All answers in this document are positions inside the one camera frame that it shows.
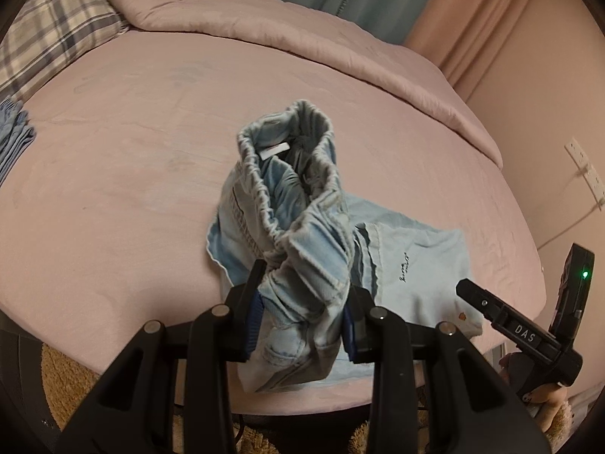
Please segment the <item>person right hand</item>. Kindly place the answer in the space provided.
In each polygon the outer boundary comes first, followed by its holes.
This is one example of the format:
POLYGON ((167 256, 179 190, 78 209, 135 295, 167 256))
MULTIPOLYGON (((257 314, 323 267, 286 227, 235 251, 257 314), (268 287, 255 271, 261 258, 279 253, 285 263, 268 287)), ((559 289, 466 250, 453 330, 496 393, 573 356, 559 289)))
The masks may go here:
POLYGON ((534 416, 536 424, 546 434, 553 429, 568 434, 572 424, 572 415, 567 401, 567 389, 559 383, 545 383, 526 392, 522 401, 538 406, 534 416))

